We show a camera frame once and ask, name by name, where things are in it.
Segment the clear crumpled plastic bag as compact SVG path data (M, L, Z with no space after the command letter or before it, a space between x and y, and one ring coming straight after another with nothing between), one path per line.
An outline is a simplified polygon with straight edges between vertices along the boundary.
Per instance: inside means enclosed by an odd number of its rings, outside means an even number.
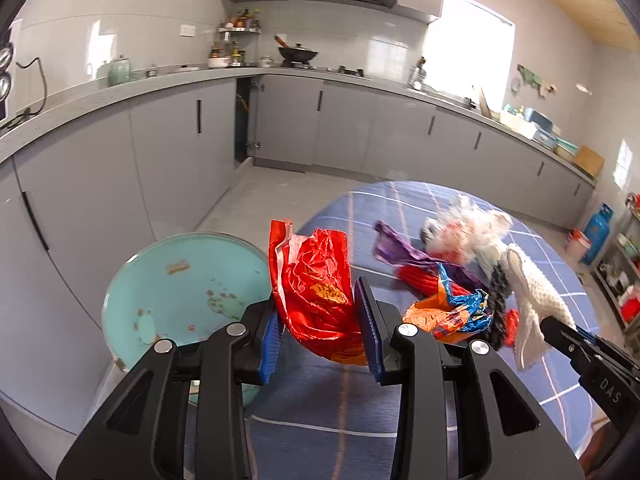
M510 214L482 209L474 200L456 198L435 219L426 219L422 230L426 252L466 266L474 259L493 266L506 249L502 239L512 228Z

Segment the white foam fruit net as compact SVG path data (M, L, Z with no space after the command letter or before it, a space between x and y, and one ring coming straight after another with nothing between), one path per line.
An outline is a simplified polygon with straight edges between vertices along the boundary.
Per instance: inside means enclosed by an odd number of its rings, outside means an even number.
M524 372L550 350L540 327L545 318L556 318L573 330L576 324L560 294L520 246L506 246L500 264L518 305L514 356L516 367Z

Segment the black appliance with gauges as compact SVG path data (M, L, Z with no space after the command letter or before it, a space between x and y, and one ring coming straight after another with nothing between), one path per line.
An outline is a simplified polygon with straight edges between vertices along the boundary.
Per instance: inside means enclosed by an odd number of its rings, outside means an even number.
M14 44L10 39L10 32L1 36L0 48L0 122L8 118L8 99L12 91L13 80L11 74L14 59Z

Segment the purple foil wrapper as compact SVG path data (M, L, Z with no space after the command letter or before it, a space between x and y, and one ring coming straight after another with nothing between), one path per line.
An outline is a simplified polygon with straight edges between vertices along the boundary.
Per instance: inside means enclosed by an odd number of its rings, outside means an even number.
M447 275L469 292L474 292L475 289L488 292L489 287L465 266L431 257L423 250L414 248L383 221L375 222L374 229L376 240L373 245L373 255L378 260L390 266L417 266L427 271L436 271L437 266L441 264Z

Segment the orange blue snack wrapper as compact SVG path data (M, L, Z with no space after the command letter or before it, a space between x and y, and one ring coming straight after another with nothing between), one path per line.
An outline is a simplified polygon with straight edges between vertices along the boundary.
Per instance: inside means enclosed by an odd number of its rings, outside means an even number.
M437 270L447 274L441 264ZM475 289L468 296L448 295L446 302L423 296L408 307L402 322L432 334L440 342L455 344L490 329L492 313L487 300L487 292L483 289Z

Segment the metal storage shelf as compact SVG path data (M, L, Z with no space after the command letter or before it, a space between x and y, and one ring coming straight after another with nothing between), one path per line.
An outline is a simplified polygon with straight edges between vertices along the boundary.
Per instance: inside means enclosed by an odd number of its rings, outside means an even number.
M595 263L592 276L622 329L626 345L639 351L639 195L628 194L624 211Z

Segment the grey kitchen cabinets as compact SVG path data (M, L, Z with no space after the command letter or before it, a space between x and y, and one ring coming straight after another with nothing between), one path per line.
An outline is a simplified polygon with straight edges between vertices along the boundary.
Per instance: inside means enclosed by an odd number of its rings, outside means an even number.
M192 231L205 214L232 188L233 76L175 87L153 89L133 96L116 96L126 87L95 93L96 106L68 102L78 113L69 122L56 122L51 129L36 120L35 130L14 129L1 139L9 152L1 156L1 395L23 411L62 431L76 434L96 394L107 345L102 330L103 300L116 271L152 240ZM444 120L465 120L472 133L483 133L484 141L509 141L529 150L534 162L545 162L544 170L562 170L581 184L573 192L592 188L562 162L517 136L488 125L484 119L465 115L452 105L432 98L367 87L352 81L326 79L374 98L369 126L383 118L389 126L381 130L390 148L401 148L392 140L399 133L401 119L421 105L430 117L416 123L420 139L454 140L454 130L444 129ZM413 233L438 206L462 195L435 183L395 184L388 193L355 191L355 206L364 198L379 202L371 220L383 219L383 209L393 215L389 224L400 228L400 213ZM514 240L525 249L561 293L575 321L585 328L597 328L592 305L582 284L551 247L516 222ZM42 358L29 350L32 342L49 336L56 353Z

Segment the red plastic snack bag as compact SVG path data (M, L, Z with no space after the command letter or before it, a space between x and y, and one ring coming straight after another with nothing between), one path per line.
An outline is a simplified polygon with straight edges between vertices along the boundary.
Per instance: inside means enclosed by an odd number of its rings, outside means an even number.
M277 310L291 336L316 356L366 365L347 235L326 229L298 235L292 222L273 220L268 260Z

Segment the blue gas cylinder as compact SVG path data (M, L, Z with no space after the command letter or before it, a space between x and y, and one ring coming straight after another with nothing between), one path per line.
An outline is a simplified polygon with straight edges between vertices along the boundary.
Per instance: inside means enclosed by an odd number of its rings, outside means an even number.
M610 222L613 217L613 209L607 204L602 204L600 209L589 219L584 234L590 241L590 247L582 257L582 263L590 266L597 257L604 242L610 234Z

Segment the red foam fruit net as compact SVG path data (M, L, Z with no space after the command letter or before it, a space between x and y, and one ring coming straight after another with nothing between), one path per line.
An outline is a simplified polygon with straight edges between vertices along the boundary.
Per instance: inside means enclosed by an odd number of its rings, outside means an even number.
M433 298L438 302L446 302L447 296L468 296L469 291L448 278L447 274L441 274L439 270L426 270L418 266L401 266L397 271L397 277L408 284L426 299Z

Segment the wooden cutting board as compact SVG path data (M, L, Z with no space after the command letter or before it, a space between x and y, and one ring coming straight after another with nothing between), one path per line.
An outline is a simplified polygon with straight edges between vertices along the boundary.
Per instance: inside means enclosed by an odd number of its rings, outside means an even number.
M593 179L599 177L604 166L604 158L587 145L582 145L573 159L573 164Z

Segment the teal enamel basin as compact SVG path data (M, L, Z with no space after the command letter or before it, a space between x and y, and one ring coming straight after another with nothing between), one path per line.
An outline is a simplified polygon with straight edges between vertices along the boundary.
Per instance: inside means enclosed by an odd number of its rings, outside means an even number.
M162 338L193 344L269 298L267 256L242 238L193 232L142 249L118 270L102 308L115 363L128 372Z

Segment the corner spice rack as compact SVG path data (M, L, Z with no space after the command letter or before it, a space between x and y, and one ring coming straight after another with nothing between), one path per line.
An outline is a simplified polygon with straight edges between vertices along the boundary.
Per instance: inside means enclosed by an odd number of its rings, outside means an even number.
M250 67L258 64L260 10L243 8L231 13L218 27L209 50L207 67Z

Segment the black foam fruit net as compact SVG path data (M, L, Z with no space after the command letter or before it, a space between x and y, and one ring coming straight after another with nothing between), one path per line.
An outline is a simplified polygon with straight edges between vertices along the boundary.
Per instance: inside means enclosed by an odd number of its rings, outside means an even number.
M502 265L497 263L491 273L487 307L491 310L492 321L487 332L487 341L494 350L499 350L506 341L506 300L512 294L512 287Z

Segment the white plastic bucket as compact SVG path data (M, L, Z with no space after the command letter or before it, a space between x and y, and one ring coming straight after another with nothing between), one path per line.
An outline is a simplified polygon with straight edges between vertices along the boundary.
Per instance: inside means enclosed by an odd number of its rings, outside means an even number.
M565 251L567 257L574 262L579 262L585 257L591 247L591 240L582 231L571 230L567 235Z

